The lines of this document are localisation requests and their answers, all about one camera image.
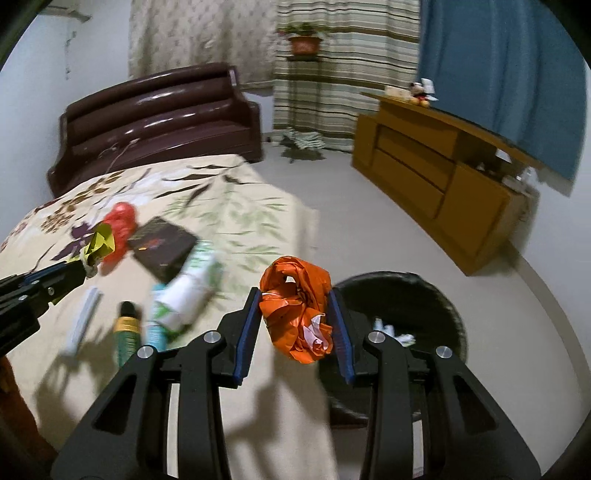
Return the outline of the black cigarette box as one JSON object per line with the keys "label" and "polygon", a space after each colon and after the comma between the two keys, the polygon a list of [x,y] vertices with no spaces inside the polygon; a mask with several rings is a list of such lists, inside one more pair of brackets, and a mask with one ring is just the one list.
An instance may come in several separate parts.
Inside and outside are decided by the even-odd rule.
{"label": "black cigarette box", "polygon": [[160,283],[169,283],[181,270],[199,238],[183,227],[156,216],[128,239],[133,257]]}

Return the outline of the green bottle black cap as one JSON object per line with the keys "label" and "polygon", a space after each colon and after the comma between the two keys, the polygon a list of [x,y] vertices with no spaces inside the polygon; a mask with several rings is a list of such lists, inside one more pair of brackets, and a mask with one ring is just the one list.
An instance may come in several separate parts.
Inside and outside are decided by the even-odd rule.
{"label": "green bottle black cap", "polygon": [[115,320],[113,334],[118,367],[121,368],[140,348],[140,317],[134,303],[123,301]]}

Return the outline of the potted green plant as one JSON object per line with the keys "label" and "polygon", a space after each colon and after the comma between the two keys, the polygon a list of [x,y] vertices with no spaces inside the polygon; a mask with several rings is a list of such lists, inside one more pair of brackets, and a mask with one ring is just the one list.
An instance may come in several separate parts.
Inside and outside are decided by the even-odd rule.
{"label": "potted green plant", "polygon": [[322,38],[329,33],[327,26],[317,23],[290,23],[277,27],[276,33],[290,43],[290,53],[294,57],[317,57]]}

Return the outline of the teal toothpaste box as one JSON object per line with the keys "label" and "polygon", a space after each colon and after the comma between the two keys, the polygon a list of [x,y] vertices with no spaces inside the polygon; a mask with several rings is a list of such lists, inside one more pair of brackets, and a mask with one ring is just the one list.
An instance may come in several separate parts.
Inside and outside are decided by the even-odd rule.
{"label": "teal toothpaste box", "polygon": [[152,286],[147,299],[144,301],[142,315],[142,341],[145,345],[152,346],[158,352],[166,351],[168,346],[165,328],[154,319],[157,310],[156,301],[163,289],[163,284]]}

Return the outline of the checkered cloth on stand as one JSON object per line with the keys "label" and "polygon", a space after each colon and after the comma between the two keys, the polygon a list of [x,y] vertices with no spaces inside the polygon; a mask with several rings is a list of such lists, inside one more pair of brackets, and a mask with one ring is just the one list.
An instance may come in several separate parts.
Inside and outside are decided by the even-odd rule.
{"label": "checkered cloth on stand", "polygon": [[303,132],[288,128],[283,132],[280,145],[297,150],[318,151],[325,148],[325,141],[320,132]]}

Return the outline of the striped curtain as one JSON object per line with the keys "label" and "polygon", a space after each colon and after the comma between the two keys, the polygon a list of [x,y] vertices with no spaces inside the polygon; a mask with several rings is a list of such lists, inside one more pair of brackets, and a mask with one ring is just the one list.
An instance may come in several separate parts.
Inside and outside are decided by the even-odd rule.
{"label": "striped curtain", "polygon": [[[310,22],[328,27],[322,58],[320,132],[325,148],[353,149],[356,120],[377,111],[386,85],[405,88],[418,74],[421,5],[417,1],[280,1],[277,27]],[[287,57],[277,45],[273,80],[273,133],[287,130]]]}

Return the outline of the green white package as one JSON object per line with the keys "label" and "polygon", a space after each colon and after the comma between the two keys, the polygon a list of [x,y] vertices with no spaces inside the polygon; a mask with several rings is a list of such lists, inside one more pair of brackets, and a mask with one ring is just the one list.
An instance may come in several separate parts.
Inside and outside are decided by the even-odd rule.
{"label": "green white package", "polygon": [[223,266],[211,241],[189,252],[179,273],[156,295],[152,320],[171,334],[188,327],[221,285]]}

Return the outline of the white air conditioner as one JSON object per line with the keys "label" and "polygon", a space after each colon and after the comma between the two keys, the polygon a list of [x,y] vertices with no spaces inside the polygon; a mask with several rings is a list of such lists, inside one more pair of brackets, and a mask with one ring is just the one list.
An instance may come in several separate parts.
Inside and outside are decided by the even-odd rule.
{"label": "white air conditioner", "polygon": [[40,15],[75,19],[85,23],[92,19],[91,15],[80,10],[80,2],[74,0],[46,1],[39,11]]}

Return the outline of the floral beige tablecloth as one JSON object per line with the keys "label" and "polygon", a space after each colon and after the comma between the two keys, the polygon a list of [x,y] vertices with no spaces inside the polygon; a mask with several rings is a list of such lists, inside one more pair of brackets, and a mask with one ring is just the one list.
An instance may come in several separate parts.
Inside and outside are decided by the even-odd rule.
{"label": "floral beige tablecloth", "polygon": [[[140,312],[144,339],[185,346],[242,307],[273,261],[308,259],[318,213],[233,154],[113,171],[24,216],[2,239],[2,275],[74,259],[101,222],[113,228],[114,253],[8,356],[53,448],[117,372],[113,330],[123,302]],[[266,328],[245,382],[221,391],[221,414],[233,477],[337,477],[317,369],[278,351]]]}

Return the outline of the black round trash bin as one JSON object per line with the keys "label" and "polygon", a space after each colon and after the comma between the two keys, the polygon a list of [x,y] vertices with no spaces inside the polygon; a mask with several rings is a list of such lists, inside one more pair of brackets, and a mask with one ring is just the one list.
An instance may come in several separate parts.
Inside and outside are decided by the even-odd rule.
{"label": "black round trash bin", "polygon": [[[415,350],[445,345],[462,361],[468,358],[464,322],[449,299],[434,285],[410,272],[377,271],[342,280],[335,285],[349,310],[366,317],[362,329],[377,321],[394,329],[394,335],[410,334]],[[368,425],[370,389],[346,384],[337,356],[318,362],[318,378],[328,396],[332,429],[356,429]]]}

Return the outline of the red plastic bag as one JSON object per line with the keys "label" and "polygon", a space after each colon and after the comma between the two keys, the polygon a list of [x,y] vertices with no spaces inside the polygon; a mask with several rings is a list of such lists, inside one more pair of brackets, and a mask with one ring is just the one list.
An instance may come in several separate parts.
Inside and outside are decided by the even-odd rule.
{"label": "red plastic bag", "polygon": [[135,208],[130,203],[117,202],[102,222],[111,226],[115,245],[115,250],[104,258],[103,263],[115,265],[127,253],[127,241],[137,229]]}

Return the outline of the light blue package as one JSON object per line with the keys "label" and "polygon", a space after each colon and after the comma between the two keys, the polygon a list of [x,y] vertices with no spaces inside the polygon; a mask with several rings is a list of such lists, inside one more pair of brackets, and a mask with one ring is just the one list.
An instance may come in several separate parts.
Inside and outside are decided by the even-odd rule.
{"label": "light blue package", "polygon": [[374,320],[373,329],[381,331],[389,337],[394,338],[394,340],[397,340],[403,347],[410,347],[416,344],[416,339],[412,334],[397,335],[394,333],[394,326],[391,324],[385,324],[380,318]]}

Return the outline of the beige patterned curtain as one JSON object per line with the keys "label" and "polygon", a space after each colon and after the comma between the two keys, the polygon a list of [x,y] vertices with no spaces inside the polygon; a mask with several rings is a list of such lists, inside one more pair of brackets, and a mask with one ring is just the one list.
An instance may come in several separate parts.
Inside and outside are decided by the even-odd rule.
{"label": "beige patterned curtain", "polygon": [[247,89],[273,86],[276,1],[133,1],[129,76],[223,62]]}

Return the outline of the yellow green wrapper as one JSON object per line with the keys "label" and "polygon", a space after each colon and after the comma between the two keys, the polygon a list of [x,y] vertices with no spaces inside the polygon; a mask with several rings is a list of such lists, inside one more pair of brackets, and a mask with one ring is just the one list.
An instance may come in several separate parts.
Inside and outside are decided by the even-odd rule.
{"label": "yellow green wrapper", "polygon": [[86,277],[94,277],[98,273],[99,264],[114,251],[115,241],[112,227],[108,223],[99,223],[79,255]]}

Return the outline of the orange plastic bag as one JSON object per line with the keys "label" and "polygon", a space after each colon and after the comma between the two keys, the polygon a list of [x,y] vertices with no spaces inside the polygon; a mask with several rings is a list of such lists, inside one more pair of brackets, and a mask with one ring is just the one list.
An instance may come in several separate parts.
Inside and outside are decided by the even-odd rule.
{"label": "orange plastic bag", "polygon": [[294,256],[277,258],[259,282],[260,311],[271,343],[291,360],[308,365],[332,352],[327,320],[331,276]]}

